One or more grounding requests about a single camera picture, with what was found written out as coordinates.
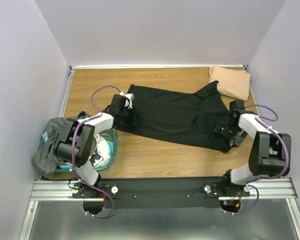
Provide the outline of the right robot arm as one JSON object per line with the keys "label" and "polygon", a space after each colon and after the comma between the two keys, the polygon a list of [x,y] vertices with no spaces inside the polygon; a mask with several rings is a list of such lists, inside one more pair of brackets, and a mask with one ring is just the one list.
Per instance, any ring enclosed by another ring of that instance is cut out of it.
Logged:
{"label": "right robot arm", "polygon": [[211,187],[215,194],[231,196],[258,179],[277,179],[290,172],[292,138],[265,124],[261,117],[247,111],[242,100],[229,104],[229,115],[214,130],[239,147],[250,136],[253,140],[248,162],[228,170],[220,182]]}

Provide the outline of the black t shirt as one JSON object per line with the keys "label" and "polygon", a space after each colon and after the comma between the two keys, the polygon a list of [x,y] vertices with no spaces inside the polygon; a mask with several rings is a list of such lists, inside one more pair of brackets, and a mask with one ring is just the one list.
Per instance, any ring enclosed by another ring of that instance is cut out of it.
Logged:
{"label": "black t shirt", "polygon": [[213,81],[194,93],[183,93],[132,84],[128,93],[134,95],[136,124],[118,130],[227,153],[229,140],[214,131],[229,114],[217,85]]}

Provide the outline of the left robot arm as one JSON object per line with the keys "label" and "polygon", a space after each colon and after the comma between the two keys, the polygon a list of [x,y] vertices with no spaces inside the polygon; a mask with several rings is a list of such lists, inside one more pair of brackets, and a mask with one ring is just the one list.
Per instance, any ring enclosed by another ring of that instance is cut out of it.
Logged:
{"label": "left robot arm", "polygon": [[108,108],[85,119],[65,120],[57,135],[53,154],[70,166],[78,183],[69,186],[74,195],[98,198],[99,195],[116,197],[118,187],[110,187],[108,194],[102,189],[101,175],[90,161],[95,135],[121,126],[133,127],[136,124],[136,110],[133,107],[134,94],[115,94]]}

